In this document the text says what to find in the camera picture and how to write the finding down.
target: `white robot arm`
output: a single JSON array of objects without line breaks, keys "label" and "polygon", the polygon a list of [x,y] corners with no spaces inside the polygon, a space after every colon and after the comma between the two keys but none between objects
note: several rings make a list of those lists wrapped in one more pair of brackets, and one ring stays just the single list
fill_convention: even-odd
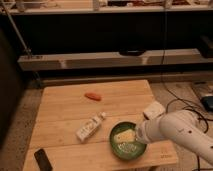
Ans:
[{"label": "white robot arm", "polygon": [[136,138],[145,144],[170,139],[213,165],[213,139],[196,127],[197,121],[191,111],[176,111],[139,123]]}]

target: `bottle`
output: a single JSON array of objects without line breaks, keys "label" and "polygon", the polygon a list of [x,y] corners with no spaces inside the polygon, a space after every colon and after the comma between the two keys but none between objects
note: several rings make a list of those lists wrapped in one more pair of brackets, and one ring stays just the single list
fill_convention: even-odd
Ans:
[{"label": "bottle", "polygon": [[106,113],[102,112],[99,115],[94,116],[88,122],[84,124],[77,132],[77,137],[84,142],[87,138],[92,136],[93,133],[101,126],[103,120],[106,118]]}]

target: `black object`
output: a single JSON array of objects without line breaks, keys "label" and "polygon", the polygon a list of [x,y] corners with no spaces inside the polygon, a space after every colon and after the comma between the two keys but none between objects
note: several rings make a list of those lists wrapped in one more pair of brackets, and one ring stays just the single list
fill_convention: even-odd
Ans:
[{"label": "black object", "polygon": [[146,50],[140,50],[140,51],[120,51],[119,54],[123,56],[140,56],[142,55]]},{"label": "black object", "polygon": [[207,36],[201,36],[198,49],[204,58],[213,58],[213,39]]},{"label": "black object", "polygon": [[206,110],[213,111],[213,96],[206,96],[201,99]]},{"label": "black object", "polygon": [[40,149],[34,153],[36,161],[39,165],[40,171],[52,171],[52,166],[50,161],[44,151],[44,149]]},{"label": "black object", "polygon": [[213,111],[213,90],[205,82],[196,82],[191,85],[197,97],[207,111]]}]

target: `cable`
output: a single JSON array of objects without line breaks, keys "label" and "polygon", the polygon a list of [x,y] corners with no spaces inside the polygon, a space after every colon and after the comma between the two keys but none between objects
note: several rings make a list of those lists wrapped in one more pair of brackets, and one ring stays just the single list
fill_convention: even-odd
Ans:
[{"label": "cable", "polygon": [[200,105],[198,105],[197,103],[195,103],[195,102],[193,102],[193,101],[190,101],[190,100],[186,100],[186,99],[181,99],[181,98],[176,98],[176,99],[173,99],[173,100],[171,100],[167,105],[166,105],[166,113],[168,113],[168,111],[169,111],[169,106],[172,104],[172,103],[174,103],[174,102],[176,102],[176,101],[180,101],[180,100],[184,100],[184,101],[186,101],[186,102],[189,102],[189,103],[191,103],[191,104],[193,104],[194,106],[193,107],[197,107],[197,108],[199,108],[199,109],[203,109]]}]

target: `black cable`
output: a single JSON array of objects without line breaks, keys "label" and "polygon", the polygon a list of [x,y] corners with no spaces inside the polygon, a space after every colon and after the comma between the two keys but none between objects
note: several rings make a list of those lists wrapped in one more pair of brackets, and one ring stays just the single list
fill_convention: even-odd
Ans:
[{"label": "black cable", "polygon": [[197,170],[200,171],[200,157],[197,155]]},{"label": "black cable", "polygon": [[178,98],[178,99],[176,98],[176,99],[171,100],[171,101],[166,105],[166,113],[168,113],[168,111],[169,111],[169,106],[170,106],[172,103],[174,103],[174,102],[176,102],[176,101],[180,101],[180,100],[184,100],[184,101],[186,101],[186,102],[189,102],[189,103],[191,103],[191,104],[194,105],[194,106],[193,106],[194,108],[197,107],[197,108],[203,110],[203,108],[202,108],[199,104],[197,104],[197,103],[195,103],[195,102],[193,102],[193,101],[186,100],[186,99],[181,99],[181,98]]},{"label": "black cable", "polygon": [[198,116],[200,116],[202,119],[203,119],[203,121],[205,122],[205,124],[206,124],[206,129],[205,129],[205,131],[203,131],[204,133],[207,133],[208,132],[208,130],[209,130],[209,124],[208,124],[208,122],[207,122],[207,120],[205,119],[205,117],[200,113],[200,112],[198,112],[198,111],[196,111],[196,110],[194,110],[194,109],[185,109],[185,110],[189,110],[189,111],[191,111],[191,112],[194,112],[194,113],[196,113]]}]

